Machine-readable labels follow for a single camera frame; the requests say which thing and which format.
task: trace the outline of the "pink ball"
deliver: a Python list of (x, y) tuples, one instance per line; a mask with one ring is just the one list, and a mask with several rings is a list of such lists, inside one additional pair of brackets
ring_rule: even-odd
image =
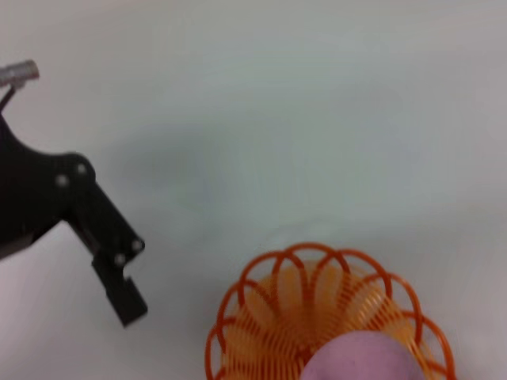
[(325, 344), (300, 380), (425, 380), (421, 367), (396, 340), (375, 331), (355, 331)]

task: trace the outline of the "wire basket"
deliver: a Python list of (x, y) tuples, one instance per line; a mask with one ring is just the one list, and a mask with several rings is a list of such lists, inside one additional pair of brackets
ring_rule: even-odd
[[(297, 255), (308, 249), (317, 259), (302, 260)], [(368, 274), (350, 264), (350, 258), (369, 264), (375, 272)], [(267, 260), (274, 261), (271, 273), (258, 281), (250, 279), (252, 270)], [(282, 268), (286, 261), (290, 265)], [(403, 310), (393, 299), (393, 283), (405, 289), (412, 310)], [(423, 340), (424, 327), (437, 338), (443, 363), (434, 359)], [(320, 347), (353, 330), (382, 331), (410, 351), (427, 379), (456, 380), (448, 341), (422, 313), (412, 287), (365, 253), (319, 243), (265, 253), (245, 267), (239, 281), (225, 294), (208, 335), (206, 377), (298, 380)], [(221, 350), (219, 363), (212, 360), (215, 339)]]

